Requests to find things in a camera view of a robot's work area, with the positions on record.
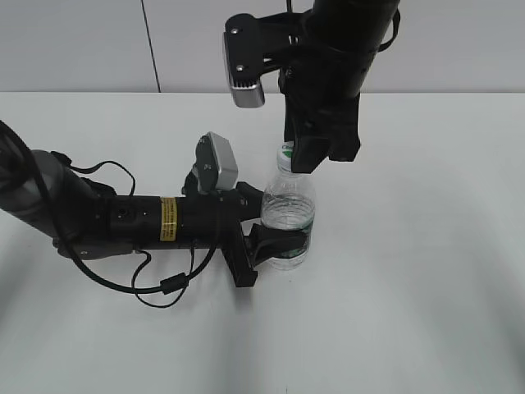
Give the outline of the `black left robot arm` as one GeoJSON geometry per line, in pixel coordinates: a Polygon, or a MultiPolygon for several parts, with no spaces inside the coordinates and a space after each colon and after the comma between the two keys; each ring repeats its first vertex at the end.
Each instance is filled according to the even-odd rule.
{"type": "Polygon", "coordinates": [[[308,243],[303,230],[264,227],[262,191],[238,180],[229,141],[203,135],[178,197],[119,195],[56,151],[32,150],[1,127],[1,208],[52,239],[86,275],[87,262],[152,250],[221,251],[234,283],[251,287],[256,267],[308,243]],[[253,222],[250,233],[244,222],[253,222]]]}

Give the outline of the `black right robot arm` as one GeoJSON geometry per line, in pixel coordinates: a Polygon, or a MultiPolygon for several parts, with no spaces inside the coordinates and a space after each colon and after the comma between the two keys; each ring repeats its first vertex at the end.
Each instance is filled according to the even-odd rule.
{"type": "Polygon", "coordinates": [[[355,160],[361,88],[399,23],[397,1],[316,1],[301,18],[297,51],[279,75],[292,172],[311,173],[325,158],[355,160]]]}

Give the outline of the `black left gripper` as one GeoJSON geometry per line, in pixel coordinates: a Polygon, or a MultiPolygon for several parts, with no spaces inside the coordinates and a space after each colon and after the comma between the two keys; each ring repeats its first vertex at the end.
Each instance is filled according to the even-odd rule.
{"type": "Polygon", "coordinates": [[[281,230],[253,224],[245,236],[242,223],[261,215],[263,193],[240,181],[235,188],[209,194],[188,193],[176,199],[176,243],[208,250],[202,263],[188,275],[191,281],[220,250],[237,287],[254,286],[253,269],[269,259],[293,259],[308,248],[305,230],[281,230]]]}

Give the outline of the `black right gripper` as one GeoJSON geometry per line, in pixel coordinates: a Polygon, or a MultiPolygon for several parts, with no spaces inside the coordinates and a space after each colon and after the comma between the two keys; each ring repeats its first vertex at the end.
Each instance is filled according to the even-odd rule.
{"type": "Polygon", "coordinates": [[[325,159],[355,160],[360,92],[376,56],[375,46],[339,50],[301,44],[302,52],[281,69],[286,141],[293,141],[291,171],[311,174],[325,159]]]}

